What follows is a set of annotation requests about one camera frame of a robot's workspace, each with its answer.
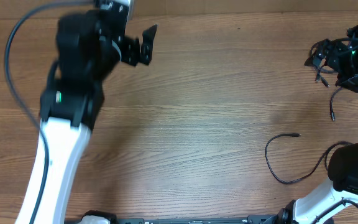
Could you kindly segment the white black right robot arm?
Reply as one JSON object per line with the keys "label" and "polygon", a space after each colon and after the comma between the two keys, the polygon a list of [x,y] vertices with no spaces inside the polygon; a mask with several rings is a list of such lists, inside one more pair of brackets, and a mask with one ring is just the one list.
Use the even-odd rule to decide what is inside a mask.
{"label": "white black right robot arm", "polygon": [[[316,70],[316,81],[327,85],[323,74],[336,73],[338,90],[358,93],[358,25],[349,28],[345,38],[315,43],[305,66]],[[358,143],[337,142],[318,161],[324,164],[328,178],[266,223],[332,223],[333,216],[348,206],[358,209]]]}

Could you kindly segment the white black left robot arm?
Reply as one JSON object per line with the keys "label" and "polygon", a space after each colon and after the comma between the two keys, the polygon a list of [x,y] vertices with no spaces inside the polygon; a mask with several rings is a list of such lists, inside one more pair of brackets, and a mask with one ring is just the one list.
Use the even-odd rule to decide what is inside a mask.
{"label": "white black left robot arm", "polygon": [[103,81],[119,62],[147,65],[157,28],[125,35],[133,1],[95,1],[94,9],[61,17],[52,63],[32,122],[36,158],[17,223],[63,223],[80,158],[104,103]]}

